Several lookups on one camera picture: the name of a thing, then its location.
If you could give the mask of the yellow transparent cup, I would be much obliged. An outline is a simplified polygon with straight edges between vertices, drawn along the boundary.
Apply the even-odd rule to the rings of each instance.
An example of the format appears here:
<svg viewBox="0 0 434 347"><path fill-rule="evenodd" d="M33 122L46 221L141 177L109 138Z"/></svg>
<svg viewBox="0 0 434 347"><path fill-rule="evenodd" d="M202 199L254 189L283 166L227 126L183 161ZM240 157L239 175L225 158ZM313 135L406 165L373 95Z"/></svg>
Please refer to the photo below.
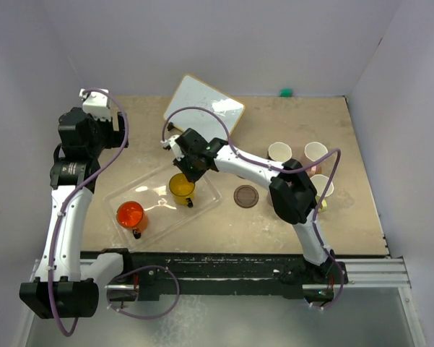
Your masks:
<svg viewBox="0 0 434 347"><path fill-rule="evenodd" d="M183 173L177 173L171 177L168 189L176 204L192 208L194 206L195 183L187 180Z"/></svg>

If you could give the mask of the white cup black handle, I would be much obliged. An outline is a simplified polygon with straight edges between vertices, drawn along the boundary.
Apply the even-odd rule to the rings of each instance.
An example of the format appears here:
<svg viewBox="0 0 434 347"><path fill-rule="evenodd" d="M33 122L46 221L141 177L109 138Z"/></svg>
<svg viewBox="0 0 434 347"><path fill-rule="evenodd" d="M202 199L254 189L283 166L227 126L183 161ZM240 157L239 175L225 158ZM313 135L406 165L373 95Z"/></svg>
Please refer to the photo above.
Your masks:
<svg viewBox="0 0 434 347"><path fill-rule="evenodd" d="M267 158L284 163L292 158L292 149L284 142L274 142L268 147Z"/></svg>

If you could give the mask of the orange transparent cup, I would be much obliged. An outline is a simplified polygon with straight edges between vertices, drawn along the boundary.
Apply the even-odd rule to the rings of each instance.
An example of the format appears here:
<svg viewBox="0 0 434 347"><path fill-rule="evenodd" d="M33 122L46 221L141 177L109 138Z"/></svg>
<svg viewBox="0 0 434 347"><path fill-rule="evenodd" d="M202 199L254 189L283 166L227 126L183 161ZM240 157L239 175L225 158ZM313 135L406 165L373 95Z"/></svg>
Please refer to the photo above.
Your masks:
<svg viewBox="0 0 434 347"><path fill-rule="evenodd" d="M117 209L116 221L121 227L130 230L135 239L140 239L149 225L144 208L135 201L125 202Z"/></svg>

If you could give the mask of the pink cup white inside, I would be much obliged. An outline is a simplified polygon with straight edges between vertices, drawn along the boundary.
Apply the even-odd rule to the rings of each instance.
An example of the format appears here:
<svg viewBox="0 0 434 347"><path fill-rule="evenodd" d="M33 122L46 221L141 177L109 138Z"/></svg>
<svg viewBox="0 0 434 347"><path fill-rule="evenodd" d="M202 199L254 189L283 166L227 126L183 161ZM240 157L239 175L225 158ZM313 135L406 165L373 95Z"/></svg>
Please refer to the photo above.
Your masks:
<svg viewBox="0 0 434 347"><path fill-rule="evenodd" d="M303 166L309 166L313 162L319 160L323 156L325 156L328 153L328 149L325 145L323 145L320 142L309 142L304 147L303 152ZM321 164L318 164L316 166L312 166L307 170L307 174L309 176L313 176L315 174L321 174L322 173L322 167Z"/></svg>

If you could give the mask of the pale yellow cup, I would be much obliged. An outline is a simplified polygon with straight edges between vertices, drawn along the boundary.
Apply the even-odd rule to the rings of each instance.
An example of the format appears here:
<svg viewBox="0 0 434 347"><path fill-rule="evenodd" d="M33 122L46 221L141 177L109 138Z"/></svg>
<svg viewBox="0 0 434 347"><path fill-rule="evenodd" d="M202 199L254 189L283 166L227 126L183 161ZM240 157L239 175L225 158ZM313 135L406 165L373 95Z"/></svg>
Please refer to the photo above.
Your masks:
<svg viewBox="0 0 434 347"><path fill-rule="evenodd" d="M327 185L329 182L329 177L323 174L313 175L311 177L311 182L317 191L316 202L319 206L318 211L323 212L328 207L326 198L332 195L334 192L334 184L331 182L330 185Z"/></svg>

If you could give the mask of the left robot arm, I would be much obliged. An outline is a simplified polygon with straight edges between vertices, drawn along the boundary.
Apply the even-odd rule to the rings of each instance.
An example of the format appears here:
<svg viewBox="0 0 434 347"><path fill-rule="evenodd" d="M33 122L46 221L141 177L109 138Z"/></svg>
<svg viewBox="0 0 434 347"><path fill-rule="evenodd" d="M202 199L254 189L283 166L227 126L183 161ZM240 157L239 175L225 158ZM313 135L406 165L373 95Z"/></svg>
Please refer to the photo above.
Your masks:
<svg viewBox="0 0 434 347"><path fill-rule="evenodd" d="M96 119L73 108L58 119L60 144L50 171L51 220L42 260L34 280L22 283L20 299L41 319L94 315L100 287L110 278L127 283L134 266L123 250L104 250L88 265L81 263L81 245L87 210L95 192L98 158L104 149L123 150L128 127L122 113Z"/></svg>

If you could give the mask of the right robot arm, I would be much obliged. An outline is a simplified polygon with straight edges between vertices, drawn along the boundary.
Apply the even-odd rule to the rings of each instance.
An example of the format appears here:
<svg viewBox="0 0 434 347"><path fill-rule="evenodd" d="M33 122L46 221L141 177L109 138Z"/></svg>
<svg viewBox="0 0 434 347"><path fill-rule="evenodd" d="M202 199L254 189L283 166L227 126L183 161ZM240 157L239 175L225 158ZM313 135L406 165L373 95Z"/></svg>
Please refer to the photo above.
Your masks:
<svg viewBox="0 0 434 347"><path fill-rule="evenodd" d="M328 261L331 248L321 235L317 217L317 189L302 165L263 159L234 147L227 140L206 141L189 128L180 135L162 140L162 147L173 152L173 164L189 182L197 182L209 170L233 174L265 188L278 218L292 225L307 264L307 275L323 283L332 274Z"/></svg>

